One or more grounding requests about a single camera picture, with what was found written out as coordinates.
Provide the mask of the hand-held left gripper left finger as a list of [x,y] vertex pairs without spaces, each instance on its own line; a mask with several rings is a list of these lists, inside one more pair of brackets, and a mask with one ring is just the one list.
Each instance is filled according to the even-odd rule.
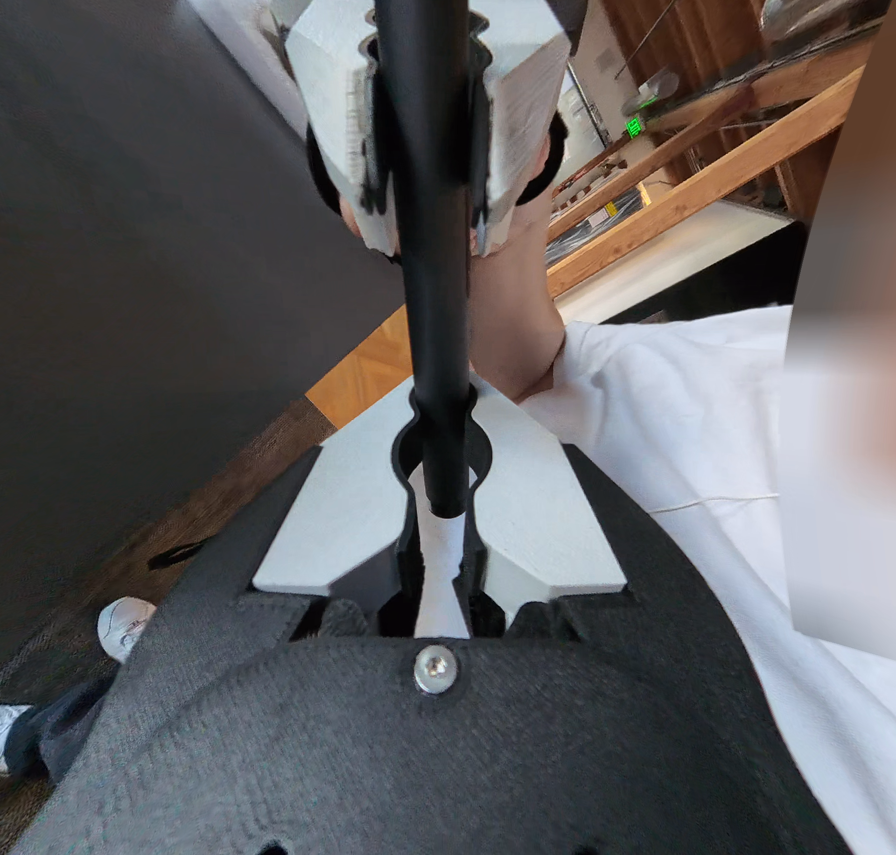
[[252,584],[261,592],[391,598],[408,494],[392,448],[412,421],[408,378],[321,446]]

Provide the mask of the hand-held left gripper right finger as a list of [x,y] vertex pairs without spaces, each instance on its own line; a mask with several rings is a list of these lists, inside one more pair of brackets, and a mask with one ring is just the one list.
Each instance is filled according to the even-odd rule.
[[476,375],[467,421],[474,588],[497,604],[621,592],[626,578],[559,439]]

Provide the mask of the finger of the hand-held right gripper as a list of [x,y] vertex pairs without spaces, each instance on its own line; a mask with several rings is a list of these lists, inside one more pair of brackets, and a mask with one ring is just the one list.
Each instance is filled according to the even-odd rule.
[[468,0],[487,22],[476,35],[490,56],[483,72],[488,151],[485,214],[476,248],[505,243],[512,213],[536,175],[536,159],[556,111],[570,42],[547,0]]
[[311,0],[286,38],[286,55],[327,177],[350,206],[364,244],[395,254],[393,184],[375,139],[375,0]]

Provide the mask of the black metal rod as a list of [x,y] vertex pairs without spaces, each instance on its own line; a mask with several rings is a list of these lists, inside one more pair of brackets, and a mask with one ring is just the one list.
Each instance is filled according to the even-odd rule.
[[468,0],[375,0],[425,489],[466,509],[469,475]]

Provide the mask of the person's right forearm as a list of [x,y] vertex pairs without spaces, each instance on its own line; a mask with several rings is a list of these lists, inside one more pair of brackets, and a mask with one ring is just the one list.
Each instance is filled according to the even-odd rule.
[[545,249],[546,225],[529,224],[469,264],[469,363],[515,402],[551,387],[565,340],[547,288]]

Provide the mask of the black desk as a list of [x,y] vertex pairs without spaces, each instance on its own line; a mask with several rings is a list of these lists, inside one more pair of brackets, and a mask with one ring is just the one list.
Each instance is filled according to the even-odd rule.
[[2,659],[402,301],[183,0],[1,0]]

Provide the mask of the person's right hand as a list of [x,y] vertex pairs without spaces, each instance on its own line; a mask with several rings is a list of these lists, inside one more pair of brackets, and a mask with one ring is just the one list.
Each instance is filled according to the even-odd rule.
[[[545,136],[541,149],[536,158],[531,162],[530,170],[532,179],[538,177],[546,166],[547,158],[550,153],[550,138]],[[523,205],[517,205],[508,215],[510,218],[509,225],[506,230],[505,239],[501,242],[492,243],[486,251],[480,252],[477,247],[476,233],[469,231],[469,253],[471,257],[478,256],[497,256],[502,252],[509,251],[515,253],[518,249],[518,241],[524,240],[534,231],[535,239],[541,242],[542,251],[546,243],[546,228],[550,219],[552,199],[547,189],[543,189],[537,197],[529,200]],[[352,205],[343,197],[339,196],[339,206],[342,221],[347,228],[358,238],[364,238],[356,218],[353,213]],[[400,248],[396,247],[395,253],[386,258],[395,265],[400,265]]]

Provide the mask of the white panel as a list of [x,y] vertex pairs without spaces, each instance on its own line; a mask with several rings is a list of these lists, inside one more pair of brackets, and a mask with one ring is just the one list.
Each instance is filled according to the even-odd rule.
[[272,0],[186,1],[252,84],[305,141],[308,112],[280,54],[270,10]]

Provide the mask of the ceiling lamp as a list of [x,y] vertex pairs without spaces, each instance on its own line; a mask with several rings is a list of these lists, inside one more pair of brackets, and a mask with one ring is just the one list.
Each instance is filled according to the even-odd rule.
[[664,67],[639,86],[638,91],[624,103],[622,112],[631,119],[654,103],[674,96],[679,85],[678,74],[669,67]]

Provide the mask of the thin wooden beam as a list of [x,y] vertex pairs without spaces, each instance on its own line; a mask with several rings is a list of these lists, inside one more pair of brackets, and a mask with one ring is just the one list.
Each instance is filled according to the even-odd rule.
[[635,188],[646,177],[668,165],[707,136],[717,132],[726,122],[743,115],[754,104],[755,90],[751,84],[741,84],[735,87],[731,95],[723,99],[698,121],[676,133],[647,157],[611,178],[599,189],[590,192],[578,200],[573,207],[559,214],[549,224],[548,240],[552,241],[558,238],[595,211],[599,211],[606,204]]

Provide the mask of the thick wooden beam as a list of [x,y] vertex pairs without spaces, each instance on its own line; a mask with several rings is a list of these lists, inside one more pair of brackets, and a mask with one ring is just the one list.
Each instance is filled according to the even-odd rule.
[[858,66],[650,206],[548,268],[550,296],[555,299],[565,294],[842,126],[864,71],[864,65]]

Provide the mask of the white counter top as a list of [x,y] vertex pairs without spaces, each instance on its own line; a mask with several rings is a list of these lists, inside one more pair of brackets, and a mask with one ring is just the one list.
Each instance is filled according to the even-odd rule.
[[602,323],[793,224],[778,212],[719,200],[554,303],[565,323]]

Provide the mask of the white grey sneaker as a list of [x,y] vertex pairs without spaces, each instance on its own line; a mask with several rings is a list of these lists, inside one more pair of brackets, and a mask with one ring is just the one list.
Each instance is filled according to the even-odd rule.
[[30,756],[29,718],[36,711],[31,704],[1,704],[1,777],[18,776],[28,767]]
[[116,663],[125,664],[155,612],[153,603],[131,596],[109,603],[97,619],[101,649]]

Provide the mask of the black cabinet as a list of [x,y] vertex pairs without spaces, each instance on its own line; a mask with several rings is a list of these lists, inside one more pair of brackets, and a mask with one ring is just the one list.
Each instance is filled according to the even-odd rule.
[[791,306],[809,232],[803,222],[790,222],[604,323],[693,321],[749,309]]

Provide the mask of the dark trouser leg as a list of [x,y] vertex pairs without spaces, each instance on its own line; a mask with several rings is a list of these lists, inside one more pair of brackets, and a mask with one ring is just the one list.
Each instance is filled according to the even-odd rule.
[[69,688],[29,718],[28,767],[12,779],[44,776],[58,785],[82,751],[117,671]]

